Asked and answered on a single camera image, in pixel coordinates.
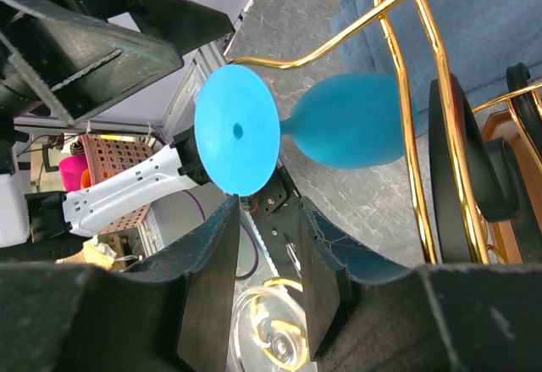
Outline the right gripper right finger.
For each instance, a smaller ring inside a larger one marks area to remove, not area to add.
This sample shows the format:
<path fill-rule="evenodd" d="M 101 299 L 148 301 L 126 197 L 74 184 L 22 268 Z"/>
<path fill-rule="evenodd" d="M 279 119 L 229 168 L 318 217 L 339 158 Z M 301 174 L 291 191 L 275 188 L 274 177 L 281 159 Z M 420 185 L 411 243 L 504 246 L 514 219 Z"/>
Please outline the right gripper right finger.
<path fill-rule="evenodd" d="M 379 255 L 301 202 L 298 251 L 310 359 L 321 371 L 538 371 L 541 268 L 420 265 Z M 225 369 L 240 208 L 114 273 L 4 264 L 4 371 Z"/>

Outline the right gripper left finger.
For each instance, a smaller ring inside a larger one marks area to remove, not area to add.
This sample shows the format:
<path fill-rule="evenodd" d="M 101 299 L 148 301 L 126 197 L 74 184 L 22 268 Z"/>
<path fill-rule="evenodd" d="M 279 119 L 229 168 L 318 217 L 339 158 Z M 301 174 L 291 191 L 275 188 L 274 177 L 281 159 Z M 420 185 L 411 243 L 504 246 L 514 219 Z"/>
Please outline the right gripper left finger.
<path fill-rule="evenodd" d="M 1 110 L 80 123 L 232 29 L 191 0 L 1 0 Z"/>

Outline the blue wine glass front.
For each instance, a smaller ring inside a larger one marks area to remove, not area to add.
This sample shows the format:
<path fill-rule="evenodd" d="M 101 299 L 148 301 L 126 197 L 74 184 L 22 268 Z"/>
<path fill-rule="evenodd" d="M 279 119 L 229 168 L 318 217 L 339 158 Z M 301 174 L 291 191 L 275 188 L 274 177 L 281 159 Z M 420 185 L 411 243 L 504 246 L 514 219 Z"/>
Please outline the blue wine glass front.
<path fill-rule="evenodd" d="M 229 64 L 202 86 L 194 129 L 211 181 L 240 197 L 268 183 L 283 136 L 312 161 L 335 169 L 390 164 L 404 154 L 397 79 L 380 73 L 320 81 L 281 119 L 264 80 L 245 66 Z"/>

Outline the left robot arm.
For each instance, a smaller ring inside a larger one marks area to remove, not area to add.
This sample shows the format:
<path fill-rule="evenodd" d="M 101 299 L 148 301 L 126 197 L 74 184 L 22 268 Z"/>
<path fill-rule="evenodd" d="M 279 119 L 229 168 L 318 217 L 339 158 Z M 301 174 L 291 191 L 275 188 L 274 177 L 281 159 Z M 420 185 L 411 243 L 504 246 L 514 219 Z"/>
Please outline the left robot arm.
<path fill-rule="evenodd" d="M 33 197 L 29 241 L 39 243 L 65 235 L 91 237 L 138 208 L 209 181 L 191 127 L 150 158 L 94 186 Z"/>

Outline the clear wine glass middle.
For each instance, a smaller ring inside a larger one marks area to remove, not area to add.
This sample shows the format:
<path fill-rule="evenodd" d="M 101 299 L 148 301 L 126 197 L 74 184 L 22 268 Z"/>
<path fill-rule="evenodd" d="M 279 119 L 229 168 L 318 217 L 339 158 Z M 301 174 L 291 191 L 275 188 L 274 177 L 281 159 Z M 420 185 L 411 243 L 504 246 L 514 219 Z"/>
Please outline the clear wine glass middle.
<path fill-rule="evenodd" d="M 228 371 L 315 371 L 310 361 L 305 311 L 293 297 L 301 282 L 274 277 L 235 300 Z"/>

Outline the pink perforated basket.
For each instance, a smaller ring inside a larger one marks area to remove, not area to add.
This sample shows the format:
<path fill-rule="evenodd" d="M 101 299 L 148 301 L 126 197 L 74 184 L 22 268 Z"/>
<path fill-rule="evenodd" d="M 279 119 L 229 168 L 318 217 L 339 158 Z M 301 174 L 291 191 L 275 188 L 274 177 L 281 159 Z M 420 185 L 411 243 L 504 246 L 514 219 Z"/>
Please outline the pink perforated basket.
<path fill-rule="evenodd" d="M 150 169 L 147 160 L 153 155 L 152 149 L 144 142 L 102 136 L 83 135 L 79 141 L 88 164 L 80 188 L 90 204 L 80 225 L 98 235 L 138 226 L 150 202 L 135 188 L 150 184 L 145 173 Z"/>

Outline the magenta cup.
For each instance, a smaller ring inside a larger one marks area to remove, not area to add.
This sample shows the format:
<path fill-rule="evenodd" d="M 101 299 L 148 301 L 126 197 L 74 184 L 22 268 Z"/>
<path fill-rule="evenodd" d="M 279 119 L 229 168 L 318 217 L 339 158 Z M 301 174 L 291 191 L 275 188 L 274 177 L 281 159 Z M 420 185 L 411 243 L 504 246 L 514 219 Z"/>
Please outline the magenta cup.
<path fill-rule="evenodd" d="M 81 176 L 88 169 L 86 156 L 84 154 L 69 156 L 64 158 L 58 167 L 64 190 L 67 192 L 79 190 Z"/>

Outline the folded blue cloth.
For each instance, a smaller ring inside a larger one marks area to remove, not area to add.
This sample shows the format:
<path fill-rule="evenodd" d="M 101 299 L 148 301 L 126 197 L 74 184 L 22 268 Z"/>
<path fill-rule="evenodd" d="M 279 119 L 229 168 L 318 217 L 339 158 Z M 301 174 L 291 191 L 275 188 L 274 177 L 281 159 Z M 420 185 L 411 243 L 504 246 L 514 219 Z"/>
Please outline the folded blue cloth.
<path fill-rule="evenodd" d="M 451 72 L 472 107 L 508 92 L 506 68 L 524 63 L 541 78 L 541 0 L 428 0 L 444 40 Z M 373 0 L 339 0 L 332 35 L 373 7 Z M 437 76 L 434 56 L 412 0 L 389 11 L 406 63 L 417 109 L 416 134 L 429 124 L 429 84 Z M 348 72 L 395 75 L 380 25 L 374 22 L 339 46 Z"/>

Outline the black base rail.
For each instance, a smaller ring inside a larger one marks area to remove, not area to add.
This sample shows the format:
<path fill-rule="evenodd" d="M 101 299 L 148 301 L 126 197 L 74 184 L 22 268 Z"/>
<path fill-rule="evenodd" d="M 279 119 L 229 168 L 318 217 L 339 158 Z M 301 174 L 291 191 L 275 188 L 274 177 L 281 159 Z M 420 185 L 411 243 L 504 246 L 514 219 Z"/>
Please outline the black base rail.
<path fill-rule="evenodd" d="M 278 275 L 292 279 L 301 278 L 301 265 L 296 254 L 300 198 L 281 162 L 263 189 L 241 198 L 241 206 L 255 225 L 272 269 Z"/>

